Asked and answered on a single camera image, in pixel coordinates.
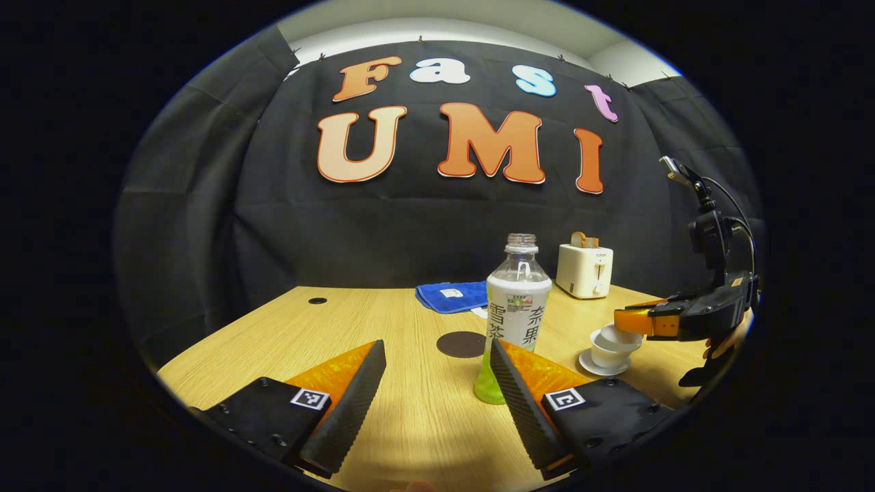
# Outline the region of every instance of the wooden table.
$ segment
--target wooden table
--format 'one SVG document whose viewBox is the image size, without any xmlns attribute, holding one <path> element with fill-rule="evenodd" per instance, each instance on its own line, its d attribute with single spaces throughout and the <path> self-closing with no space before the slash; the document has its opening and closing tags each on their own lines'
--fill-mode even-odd
<svg viewBox="0 0 875 492">
<path fill-rule="evenodd" d="M 328 301 L 307 302 L 315 297 Z M 578 362 L 590 333 L 612 322 L 615 308 L 652 299 L 615 285 L 606 299 L 574 299 L 554 285 L 535 352 L 599 378 Z M 297 287 L 189 348 L 158 375 L 186 405 L 206 409 L 259 376 L 284 381 L 383 339 L 387 367 L 380 389 L 329 483 L 353 492 L 404 490 L 414 480 L 441 492 L 542 487 L 548 482 L 526 455 L 508 407 L 473 394 L 481 358 L 438 351 L 438 337 L 460 330 L 485 334 L 486 321 L 471 312 L 435 313 L 413 289 Z M 703 365 L 703 351 L 701 341 L 644 341 L 620 377 L 676 408 L 696 392 L 677 382 Z"/>
</svg>

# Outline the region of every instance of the pink letter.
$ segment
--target pink letter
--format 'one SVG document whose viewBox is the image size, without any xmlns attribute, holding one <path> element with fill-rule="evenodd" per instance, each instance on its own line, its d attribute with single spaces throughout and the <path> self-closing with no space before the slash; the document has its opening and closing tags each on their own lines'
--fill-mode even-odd
<svg viewBox="0 0 875 492">
<path fill-rule="evenodd" d="M 616 123 L 620 118 L 616 113 L 608 108 L 607 103 L 611 101 L 611 96 L 602 92 L 599 86 L 584 86 L 584 88 L 592 93 L 592 99 L 596 102 L 598 112 L 602 114 L 608 121 Z"/>
</svg>

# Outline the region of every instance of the white cup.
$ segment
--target white cup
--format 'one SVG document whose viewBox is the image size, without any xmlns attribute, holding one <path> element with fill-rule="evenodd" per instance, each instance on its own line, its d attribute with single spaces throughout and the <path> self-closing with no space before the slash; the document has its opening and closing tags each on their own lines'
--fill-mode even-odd
<svg viewBox="0 0 875 492">
<path fill-rule="evenodd" d="M 592 361 L 603 368 L 615 368 L 627 361 L 629 355 L 640 347 L 641 343 L 632 343 L 622 346 L 624 349 L 617 350 L 617 344 L 613 344 L 602 336 L 601 330 L 596 330 L 590 335 L 592 342 Z"/>
<path fill-rule="evenodd" d="M 641 345 L 641 339 L 644 338 L 642 334 L 630 334 L 629 332 L 624 332 L 623 330 L 618 330 L 617 327 L 613 325 L 613 323 L 609 323 L 602 327 L 601 335 L 605 338 L 605 340 L 610 341 L 616 346 L 624 346 L 624 345 Z"/>
</svg>

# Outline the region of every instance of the white toaster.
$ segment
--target white toaster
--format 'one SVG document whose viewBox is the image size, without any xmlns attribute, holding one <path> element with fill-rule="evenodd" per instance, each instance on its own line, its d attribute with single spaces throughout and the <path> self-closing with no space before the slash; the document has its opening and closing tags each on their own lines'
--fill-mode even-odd
<svg viewBox="0 0 875 492">
<path fill-rule="evenodd" d="M 556 284 L 578 299 L 606 297 L 612 265 L 613 250 L 560 244 Z"/>
</svg>

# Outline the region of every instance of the black backdrop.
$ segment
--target black backdrop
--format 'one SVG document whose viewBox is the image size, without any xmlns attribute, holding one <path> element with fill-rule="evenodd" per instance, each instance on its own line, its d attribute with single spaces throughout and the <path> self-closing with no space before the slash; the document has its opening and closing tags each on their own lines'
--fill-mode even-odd
<svg viewBox="0 0 875 492">
<path fill-rule="evenodd" d="M 538 261 L 553 278 L 558 244 L 583 230 L 614 250 L 613 284 L 660 296 L 695 288 L 708 278 L 686 228 L 697 203 L 666 178 L 657 162 L 665 154 L 724 183 L 762 236 L 759 191 L 745 155 L 683 78 L 627 89 L 539 53 L 428 41 L 338 54 L 280 83 L 296 62 L 289 51 L 275 29 L 238 46 L 180 91 L 132 159 L 116 220 L 116 265 L 135 337 L 158 365 L 295 285 L 412 287 L 485 278 L 511 232 L 538 236 Z M 389 67 L 374 92 L 332 101 L 341 69 L 387 56 L 402 64 Z M 410 71 L 428 58 L 461 60 L 471 79 L 413 81 Z M 514 65 L 550 72 L 556 95 L 522 92 Z M 598 112 L 588 84 L 611 96 L 618 122 Z M 495 129 L 514 110 L 540 117 L 546 180 L 522 184 L 480 169 L 470 179 L 440 176 L 449 125 L 439 109 L 446 102 L 478 106 Z M 407 115 L 389 168 L 361 183 L 323 178 L 317 122 L 360 115 L 346 154 L 363 159 L 373 146 L 368 112 L 392 105 Z M 576 128 L 602 138 L 601 194 L 575 187 Z M 738 215 L 714 193 L 725 213 Z M 734 264 L 746 267 L 746 241 L 734 249 Z"/>
</svg>

